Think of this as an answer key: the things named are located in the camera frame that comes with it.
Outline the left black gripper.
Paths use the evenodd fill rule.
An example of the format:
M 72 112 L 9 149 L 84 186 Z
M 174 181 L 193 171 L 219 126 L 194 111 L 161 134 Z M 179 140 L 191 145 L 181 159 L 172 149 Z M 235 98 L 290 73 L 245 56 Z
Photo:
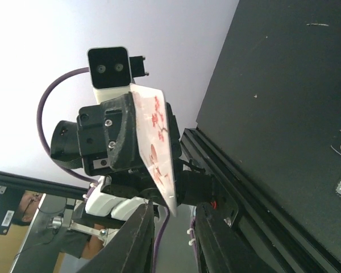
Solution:
M 99 106 L 83 107 L 77 118 L 81 166 L 89 176 L 112 179 L 105 192 L 165 201 L 139 155 L 135 104 L 130 92 Z

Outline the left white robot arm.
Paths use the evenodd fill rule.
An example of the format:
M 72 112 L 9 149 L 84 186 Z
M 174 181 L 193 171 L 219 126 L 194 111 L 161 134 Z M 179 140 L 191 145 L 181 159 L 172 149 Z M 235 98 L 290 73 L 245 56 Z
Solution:
M 135 136 L 135 104 L 129 95 L 121 95 L 104 104 L 81 109 L 77 121 L 60 121 L 52 135 L 49 155 L 66 171 L 82 168 L 89 176 L 105 177 L 101 191 L 131 199 L 142 197 L 165 205 L 156 182 L 162 173 L 152 176 L 142 161 Z M 216 178 L 181 159 L 180 133 L 170 104 L 165 105 L 170 125 L 175 193 L 178 204 L 196 206 L 210 202 L 233 220 L 237 204 L 221 192 Z

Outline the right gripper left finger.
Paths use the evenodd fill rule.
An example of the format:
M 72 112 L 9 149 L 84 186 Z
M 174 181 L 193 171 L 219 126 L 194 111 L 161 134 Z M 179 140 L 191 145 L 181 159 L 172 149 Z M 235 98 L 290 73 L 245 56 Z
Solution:
M 154 237 L 154 209 L 150 201 L 139 205 L 116 236 L 78 272 L 152 272 Z

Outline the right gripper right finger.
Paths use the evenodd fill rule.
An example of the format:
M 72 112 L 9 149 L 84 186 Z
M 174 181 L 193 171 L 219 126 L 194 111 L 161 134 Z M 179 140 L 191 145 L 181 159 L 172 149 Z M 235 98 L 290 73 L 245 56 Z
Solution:
M 287 262 L 253 226 L 237 231 L 211 204 L 196 207 L 198 272 L 287 272 Z

